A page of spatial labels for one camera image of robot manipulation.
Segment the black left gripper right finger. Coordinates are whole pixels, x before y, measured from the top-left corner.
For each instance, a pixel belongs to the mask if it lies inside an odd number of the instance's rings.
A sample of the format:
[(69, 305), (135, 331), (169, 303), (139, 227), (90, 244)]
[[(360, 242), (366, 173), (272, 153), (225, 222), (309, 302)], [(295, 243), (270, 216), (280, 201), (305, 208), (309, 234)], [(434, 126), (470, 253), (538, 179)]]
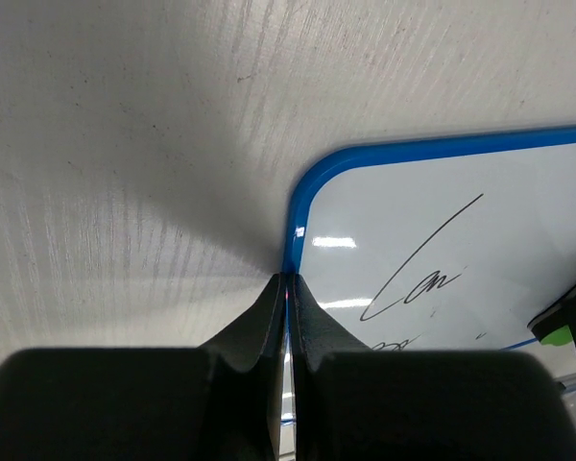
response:
[(576, 460), (552, 377), (519, 352), (374, 351), (287, 279), (299, 460)]

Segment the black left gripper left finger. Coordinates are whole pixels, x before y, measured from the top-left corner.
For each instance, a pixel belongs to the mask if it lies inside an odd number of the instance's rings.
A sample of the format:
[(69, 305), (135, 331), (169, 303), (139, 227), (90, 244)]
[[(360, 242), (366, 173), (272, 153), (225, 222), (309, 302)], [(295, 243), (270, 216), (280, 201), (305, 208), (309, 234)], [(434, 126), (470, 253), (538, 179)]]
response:
[(275, 460), (286, 278), (198, 347), (34, 348), (0, 365), (0, 460)]

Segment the green bone-shaped eraser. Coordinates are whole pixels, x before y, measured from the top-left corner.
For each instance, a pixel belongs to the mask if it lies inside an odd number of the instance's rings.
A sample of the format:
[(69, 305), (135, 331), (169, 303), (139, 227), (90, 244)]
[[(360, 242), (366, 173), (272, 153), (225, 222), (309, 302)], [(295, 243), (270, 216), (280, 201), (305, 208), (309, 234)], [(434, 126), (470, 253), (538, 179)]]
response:
[(576, 298), (549, 306), (527, 327), (541, 345), (560, 347), (571, 343), (576, 339)]

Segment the blue-framed whiteboard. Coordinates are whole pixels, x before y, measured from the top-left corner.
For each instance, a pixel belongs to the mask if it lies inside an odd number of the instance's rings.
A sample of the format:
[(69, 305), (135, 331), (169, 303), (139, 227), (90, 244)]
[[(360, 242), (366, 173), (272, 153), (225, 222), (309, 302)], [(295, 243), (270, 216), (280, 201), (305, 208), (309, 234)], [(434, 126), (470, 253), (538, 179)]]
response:
[(528, 324), (576, 284), (576, 126), (348, 147), (298, 183), (282, 269), (375, 350), (576, 352)]

